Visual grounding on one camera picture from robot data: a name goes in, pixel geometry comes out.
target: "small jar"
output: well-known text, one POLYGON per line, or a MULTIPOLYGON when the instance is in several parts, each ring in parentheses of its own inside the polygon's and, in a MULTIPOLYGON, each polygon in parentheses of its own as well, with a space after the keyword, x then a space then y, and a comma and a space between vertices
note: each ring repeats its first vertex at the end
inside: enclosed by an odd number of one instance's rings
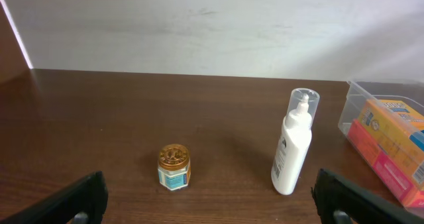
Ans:
POLYGON ((174 191, 188 186, 190 180, 190 153, 184 145, 169 144, 158 157, 159 182, 174 191))

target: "spray bottle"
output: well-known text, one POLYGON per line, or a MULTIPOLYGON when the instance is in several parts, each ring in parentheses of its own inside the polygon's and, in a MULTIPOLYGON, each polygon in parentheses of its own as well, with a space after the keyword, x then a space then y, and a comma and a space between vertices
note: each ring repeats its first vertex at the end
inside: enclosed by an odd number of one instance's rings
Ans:
POLYGON ((291 94, 271 171, 275 189, 284 195, 293 193, 311 143, 311 126, 319 102, 319 94, 311 89, 297 88, 291 94))

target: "white bottle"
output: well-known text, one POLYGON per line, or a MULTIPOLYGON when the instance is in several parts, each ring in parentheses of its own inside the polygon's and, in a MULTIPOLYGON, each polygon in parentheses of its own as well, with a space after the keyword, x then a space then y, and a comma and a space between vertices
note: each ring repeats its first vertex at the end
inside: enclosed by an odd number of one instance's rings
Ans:
POLYGON ((284 195, 293 193, 311 143, 311 126, 319 102, 319 94, 311 89, 297 88, 291 94, 271 171, 275 189, 284 195))

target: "transparent box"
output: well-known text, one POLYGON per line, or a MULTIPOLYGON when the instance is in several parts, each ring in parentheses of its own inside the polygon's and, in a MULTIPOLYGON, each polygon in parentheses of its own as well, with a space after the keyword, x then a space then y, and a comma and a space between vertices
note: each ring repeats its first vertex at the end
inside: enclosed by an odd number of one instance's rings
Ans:
POLYGON ((399 202, 424 217, 424 83, 348 83, 339 129, 399 202))

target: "brown lid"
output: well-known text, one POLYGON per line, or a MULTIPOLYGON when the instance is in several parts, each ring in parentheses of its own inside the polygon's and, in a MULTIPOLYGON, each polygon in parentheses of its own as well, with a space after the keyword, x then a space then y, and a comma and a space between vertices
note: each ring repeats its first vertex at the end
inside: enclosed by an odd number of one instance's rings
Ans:
POLYGON ((168 171, 180 170, 190 161, 190 153, 184 145, 169 144, 159 152, 158 163, 168 171))

